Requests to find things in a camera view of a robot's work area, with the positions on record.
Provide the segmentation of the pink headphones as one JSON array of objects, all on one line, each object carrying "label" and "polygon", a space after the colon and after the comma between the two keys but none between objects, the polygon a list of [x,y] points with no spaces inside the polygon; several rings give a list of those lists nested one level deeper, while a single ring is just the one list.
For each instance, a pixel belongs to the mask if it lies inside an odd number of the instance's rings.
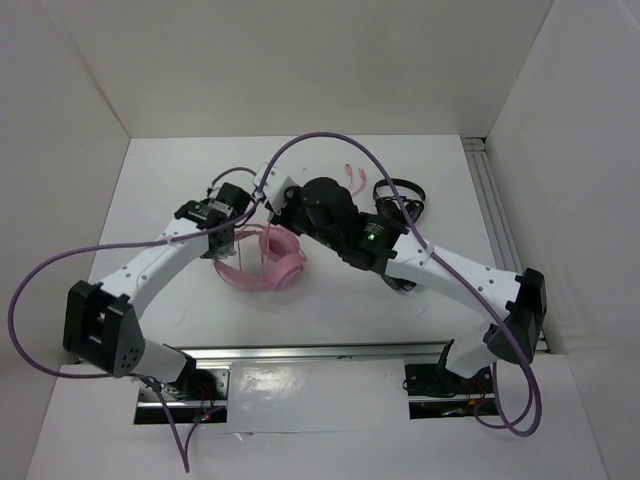
[{"label": "pink headphones", "polygon": [[[252,274],[242,268],[240,242],[256,237],[260,249],[261,272]],[[234,234],[238,266],[213,261],[219,277],[231,287],[249,293],[279,292],[290,289],[303,274],[307,257],[297,237],[288,230],[271,225],[248,224]]]}]

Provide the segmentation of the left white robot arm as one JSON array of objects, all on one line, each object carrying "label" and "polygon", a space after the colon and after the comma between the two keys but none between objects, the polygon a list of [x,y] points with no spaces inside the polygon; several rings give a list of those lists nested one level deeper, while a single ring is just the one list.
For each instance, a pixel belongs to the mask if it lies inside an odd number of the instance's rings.
[{"label": "left white robot arm", "polygon": [[213,198],[182,205],[158,238],[119,270],[68,292],[63,347],[115,378],[150,378],[176,399],[214,383],[190,355],[144,337],[139,320],[152,300],[187,265],[214,259],[234,239],[251,195],[225,183]]}]

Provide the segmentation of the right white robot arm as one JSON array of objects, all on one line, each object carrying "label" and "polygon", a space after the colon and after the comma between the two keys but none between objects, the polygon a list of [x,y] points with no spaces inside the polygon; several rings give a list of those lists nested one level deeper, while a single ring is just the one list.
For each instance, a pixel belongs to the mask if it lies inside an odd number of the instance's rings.
[{"label": "right white robot arm", "polygon": [[444,390],[460,391],[498,360],[532,363],[547,311],[541,272],[499,270],[421,242],[408,227],[359,211],[350,192],[327,177],[299,186],[288,176],[272,175],[263,193],[273,224],[312,238],[395,289],[425,287],[485,317],[481,327],[452,340],[442,353],[436,379]]}]

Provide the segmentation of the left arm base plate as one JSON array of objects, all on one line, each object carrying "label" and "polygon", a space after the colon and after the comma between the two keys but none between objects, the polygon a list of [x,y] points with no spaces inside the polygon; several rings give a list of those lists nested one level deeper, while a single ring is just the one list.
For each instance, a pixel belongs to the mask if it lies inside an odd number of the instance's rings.
[{"label": "left arm base plate", "polygon": [[[174,423],[192,424],[197,419],[204,423],[225,423],[230,374],[228,365],[205,368],[199,373],[195,383],[186,390],[179,390],[174,385],[160,382],[160,394]],[[148,385],[142,384],[139,388],[133,423],[169,424],[162,402],[154,389]]]}]

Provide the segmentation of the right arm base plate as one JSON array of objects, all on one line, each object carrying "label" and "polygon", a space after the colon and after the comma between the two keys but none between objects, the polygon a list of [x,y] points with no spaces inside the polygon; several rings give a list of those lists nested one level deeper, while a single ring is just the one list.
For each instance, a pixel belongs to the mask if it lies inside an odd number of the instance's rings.
[{"label": "right arm base plate", "polygon": [[464,379],[440,372],[436,364],[406,364],[402,388],[408,396],[409,418],[497,416],[492,381],[488,367]]}]

